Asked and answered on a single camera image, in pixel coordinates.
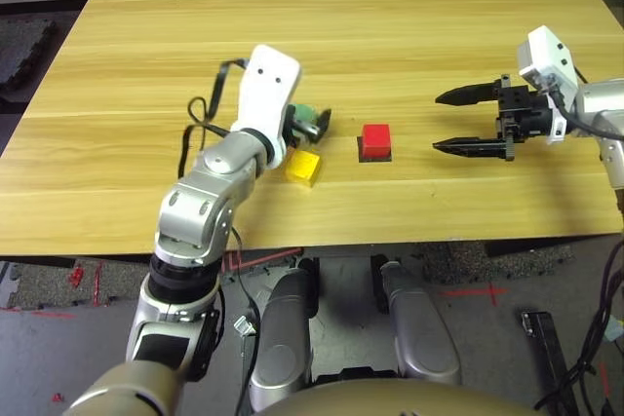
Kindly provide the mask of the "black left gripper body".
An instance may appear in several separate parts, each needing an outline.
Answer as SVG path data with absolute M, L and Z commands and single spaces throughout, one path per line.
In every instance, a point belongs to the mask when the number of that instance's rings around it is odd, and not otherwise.
M 285 124 L 285 142 L 289 147 L 315 144 L 320 138 L 320 128 L 307 121 L 290 121 Z

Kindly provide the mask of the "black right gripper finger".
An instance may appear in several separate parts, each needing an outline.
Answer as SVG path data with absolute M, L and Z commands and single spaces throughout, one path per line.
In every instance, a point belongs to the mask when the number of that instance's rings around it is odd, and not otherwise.
M 433 148 L 455 156 L 465 158 L 507 157 L 507 145 L 502 139 L 479 137 L 453 137 L 432 144 Z
M 474 84 L 446 91 L 435 98 L 436 103 L 464 106 L 497 100 L 499 82 Z

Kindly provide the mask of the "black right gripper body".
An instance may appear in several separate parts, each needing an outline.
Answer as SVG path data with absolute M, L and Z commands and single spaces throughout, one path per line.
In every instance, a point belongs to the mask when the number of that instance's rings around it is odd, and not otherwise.
M 497 140 L 493 155 L 513 161 L 516 144 L 550 133 L 552 110 L 546 95 L 531 91 L 526 85 L 512 86 L 508 75 L 494 81 L 493 95 L 498 105 L 495 120 Z

